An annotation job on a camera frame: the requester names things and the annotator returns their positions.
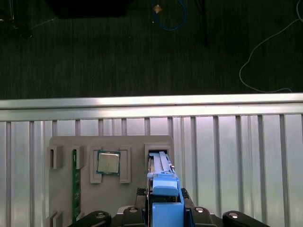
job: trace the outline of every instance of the circuit board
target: circuit board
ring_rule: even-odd
[[[81,170],[77,169],[77,150],[72,151],[72,222],[77,221],[81,212]]]

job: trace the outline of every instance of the blue plastic part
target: blue plastic part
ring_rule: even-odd
[[[184,227],[185,207],[179,179],[177,185],[180,202],[154,202],[152,204],[153,227]]]
[[[154,176],[152,193],[154,195],[178,196],[177,179],[171,174],[158,174]]]
[[[153,178],[152,193],[154,195],[178,196],[176,172],[171,168],[168,155],[163,151],[150,153],[153,157],[154,173],[148,173],[148,178]]]
[[[184,227],[185,206],[179,178],[167,154],[163,151],[150,153],[153,157],[154,172],[148,173],[152,179],[152,194],[174,196],[179,202],[154,202],[152,204],[153,227]]]

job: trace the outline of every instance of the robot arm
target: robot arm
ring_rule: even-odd
[[[149,153],[147,188],[137,189],[134,206],[122,207],[111,218],[105,211],[94,211],[70,227],[269,227],[238,211],[222,218],[204,207],[194,206],[168,155]]]

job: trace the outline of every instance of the metal fence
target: metal fence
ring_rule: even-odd
[[[171,135],[195,204],[303,226],[303,94],[0,101],[0,226],[48,216],[52,136]]]

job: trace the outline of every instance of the gray bracket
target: gray bracket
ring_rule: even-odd
[[[163,150],[166,151],[168,156],[170,157],[170,161],[172,165],[174,165],[174,152],[172,151],[169,143],[145,143],[145,170],[148,168],[148,153],[153,150]]]
[[[63,215],[62,212],[54,211],[51,216],[46,219],[47,227],[63,227]]]
[[[47,159],[49,169],[60,169],[63,166],[63,147],[49,146],[47,148]]]
[[[89,148],[89,181],[90,183],[101,183],[102,174],[96,173],[98,150],[103,147],[90,147]]]
[[[120,183],[131,182],[131,146],[121,146],[120,157]]]
[[[74,146],[72,149],[77,151],[77,169],[81,169],[86,164],[86,147],[85,146]]]

